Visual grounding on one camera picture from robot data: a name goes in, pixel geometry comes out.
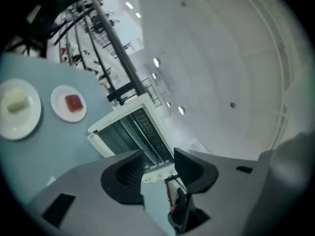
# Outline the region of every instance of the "white ceiling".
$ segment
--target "white ceiling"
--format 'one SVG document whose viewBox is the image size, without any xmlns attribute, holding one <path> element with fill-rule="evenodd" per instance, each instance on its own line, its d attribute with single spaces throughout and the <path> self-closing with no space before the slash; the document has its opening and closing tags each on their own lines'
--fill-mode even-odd
<svg viewBox="0 0 315 236">
<path fill-rule="evenodd" d="M 181 1 L 115 3 L 141 23 L 142 62 L 165 83 L 162 96 L 172 103 L 171 115 L 211 152 L 257 158 L 280 139 L 287 120 L 279 114 L 284 84 L 309 55 L 298 24 L 279 0 L 184 0 L 186 7 Z M 186 109 L 184 116 L 178 106 Z"/>
</svg>

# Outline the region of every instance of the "fluorescent light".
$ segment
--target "fluorescent light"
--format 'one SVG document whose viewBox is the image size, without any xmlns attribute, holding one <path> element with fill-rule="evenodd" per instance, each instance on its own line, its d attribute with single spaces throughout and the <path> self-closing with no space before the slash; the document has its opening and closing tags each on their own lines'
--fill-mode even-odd
<svg viewBox="0 0 315 236">
<path fill-rule="evenodd" d="M 130 10 L 132 10 L 132 9 L 133 9 L 133 6 L 131 5 L 131 3 L 130 3 L 130 2 L 125 2 L 125 4 L 129 7 L 129 9 L 130 9 Z"/>
<path fill-rule="evenodd" d="M 154 62 L 154 65 L 156 65 L 156 67 L 159 67 L 159 59 L 154 58 L 153 62 Z"/>
<path fill-rule="evenodd" d="M 183 115 L 185 113 L 185 108 L 183 107 L 178 107 L 179 112 L 181 112 L 181 114 Z"/>
</svg>

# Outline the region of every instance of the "white plate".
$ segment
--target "white plate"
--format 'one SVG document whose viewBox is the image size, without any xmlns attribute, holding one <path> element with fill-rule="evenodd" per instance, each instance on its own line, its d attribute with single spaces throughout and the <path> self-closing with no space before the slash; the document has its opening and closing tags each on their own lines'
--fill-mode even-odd
<svg viewBox="0 0 315 236">
<path fill-rule="evenodd" d="M 83 105 L 83 109 L 80 111 L 71 112 L 65 102 L 65 97 L 67 95 L 76 94 L 79 96 L 81 103 Z M 69 122 L 78 122 L 82 120 L 87 113 L 87 105 L 83 96 L 73 87 L 61 85 L 54 89 L 51 94 L 51 106 L 55 113 L 63 120 Z"/>
<path fill-rule="evenodd" d="M 22 90 L 28 100 L 28 106 L 17 113 L 9 113 L 2 101 L 5 92 L 12 89 Z M 41 104 L 38 92 L 28 82 L 10 79 L 0 85 L 0 135 L 9 140 L 19 140 L 29 135 L 38 124 Z"/>
</svg>

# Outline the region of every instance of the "white food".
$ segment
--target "white food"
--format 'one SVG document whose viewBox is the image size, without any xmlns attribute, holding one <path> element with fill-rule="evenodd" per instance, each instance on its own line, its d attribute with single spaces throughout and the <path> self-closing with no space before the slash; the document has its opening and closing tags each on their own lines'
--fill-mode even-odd
<svg viewBox="0 0 315 236">
<path fill-rule="evenodd" d="M 3 100 L 9 113 L 21 111 L 28 105 L 26 95 L 20 89 L 13 89 L 4 93 Z"/>
</svg>

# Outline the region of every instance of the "table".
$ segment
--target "table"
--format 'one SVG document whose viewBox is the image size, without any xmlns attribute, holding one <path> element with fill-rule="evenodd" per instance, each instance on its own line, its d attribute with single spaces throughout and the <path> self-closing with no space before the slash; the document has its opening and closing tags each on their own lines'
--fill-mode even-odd
<svg viewBox="0 0 315 236">
<path fill-rule="evenodd" d="M 0 83 L 19 78 L 38 91 L 42 113 L 35 130 L 20 141 L 0 137 L 0 166 L 17 200 L 29 202 L 51 177 L 103 157 L 88 142 L 88 128 L 110 113 L 112 107 L 94 74 L 46 59 L 4 54 Z M 78 123 L 60 119 L 50 104 L 55 87 L 69 85 L 84 97 L 87 114 Z"/>
</svg>

